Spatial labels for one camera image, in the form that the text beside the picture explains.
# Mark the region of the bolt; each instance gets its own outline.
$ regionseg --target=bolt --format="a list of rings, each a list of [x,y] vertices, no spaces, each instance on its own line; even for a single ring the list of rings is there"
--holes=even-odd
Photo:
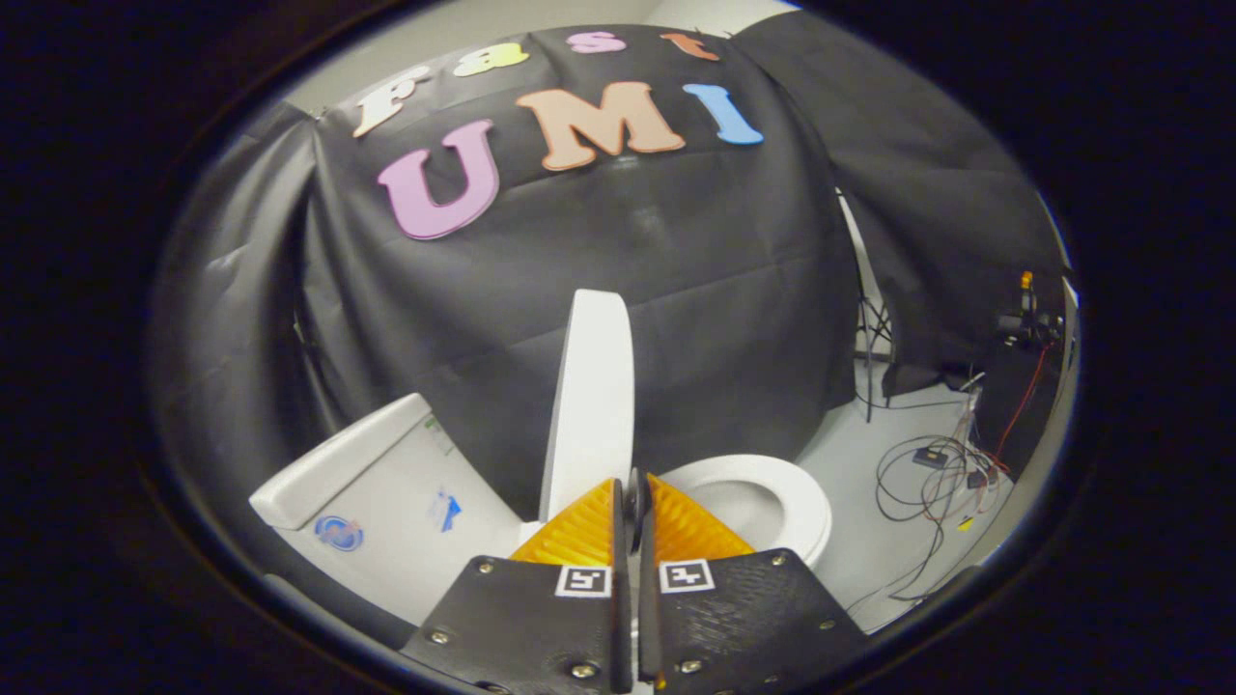
[[[578,679],[592,678],[597,675],[597,667],[592,664],[575,664],[571,667],[571,675]]]

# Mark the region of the pink letter u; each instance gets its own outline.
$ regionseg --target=pink letter u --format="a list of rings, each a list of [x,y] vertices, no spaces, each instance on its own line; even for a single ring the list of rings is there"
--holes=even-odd
[[[394,219],[404,234],[421,240],[446,236],[471,224],[493,204],[498,197],[498,167],[486,135],[491,127],[491,120],[473,121],[442,139],[445,147],[459,151],[467,178],[464,194],[449,205],[439,205],[429,195],[424,169],[429,150],[414,150],[382,169],[378,183],[387,187]]]

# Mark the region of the toilet bowl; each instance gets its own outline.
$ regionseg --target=toilet bowl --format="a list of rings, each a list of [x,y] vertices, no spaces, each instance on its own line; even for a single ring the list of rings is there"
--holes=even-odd
[[[758,552],[789,548],[813,566],[828,543],[833,521],[828,498],[811,474],[790,461],[734,454],[695,461],[660,479]]]

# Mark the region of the blue sticker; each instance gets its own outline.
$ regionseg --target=blue sticker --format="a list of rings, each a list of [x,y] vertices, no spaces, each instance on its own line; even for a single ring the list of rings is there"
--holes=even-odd
[[[360,524],[341,517],[321,517],[313,532],[323,543],[330,543],[332,548],[345,553],[351,553],[365,542],[365,532]]]
[[[442,522],[442,533],[446,533],[447,531],[451,529],[451,526],[455,522],[455,514],[459,514],[460,512],[464,511],[460,508],[460,503],[455,501],[454,495],[451,495],[450,500],[451,500],[450,507],[446,507],[446,519]]]
[[[455,517],[462,511],[460,503],[455,501],[455,496],[447,495],[445,488],[439,487],[438,496],[434,498],[433,506],[429,507],[429,518],[434,519],[439,533],[446,533],[454,528]]]

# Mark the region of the letter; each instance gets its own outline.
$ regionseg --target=letter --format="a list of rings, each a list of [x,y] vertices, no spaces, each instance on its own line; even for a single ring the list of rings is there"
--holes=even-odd
[[[366,94],[356,103],[361,108],[361,125],[352,132],[352,137],[365,135],[398,114],[403,109],[403,104],[396,104],[394,100],[412,96],[417,89],[417,80],[426,74],[429,74],[429,67],[420,66]]]
[[[429,195],[424,169],[429,150],[414,150],[382,169],[378,183],[387,187],[394,219],[404,234],[421,240],[446,236],[471,224],[493,204],[498,197],[498,167],[486,135],[491,127],[493,121],[488,119],[472,121],[442,139],[444,146],[459,151],[467,177],[464,194],[449,205],[439,205]]]
[[[662,33],[661,38],[669,38],[675,46],[682,49],[684,53],[688,56],[695,56],[696,58],[703,58],[705,61],[719,61],[721,58],[716,53],[709,53],[703,49],[703,41],[698,38],[691,38],[685,33]]]
[[[530,58],[518,43],[497,43],[480,51],[473,51],[460,58],[455,67],[455,77],[468,77],[523,63]]]
[[[738,113],[733,101],[729,100],[729,92],[724,87],[716,84],[684,84],[682,92],[695,94],[703,106],[712,114],[721,130],[717,137],[734,145],[755,145],[764,142],[764,135],[751,127],[750,124]]]
[[[549,146],[541,166],[560,172],[597,158],[592,148],[580,145],[576,134],[612,156],[622,153],[624,129],[630,131],[627,145],[637,152],[666,152],[686,145],[656,110],[648,95],[651,89],[643,82],[611,83],[601,95],[599,109],[565,89],[525,94],[515,104],[531,109],[540,121]]]
[[[587,31],[567,37],[566,43],[576,53],[611,53],[622,51],[627,43],[608,31]]]

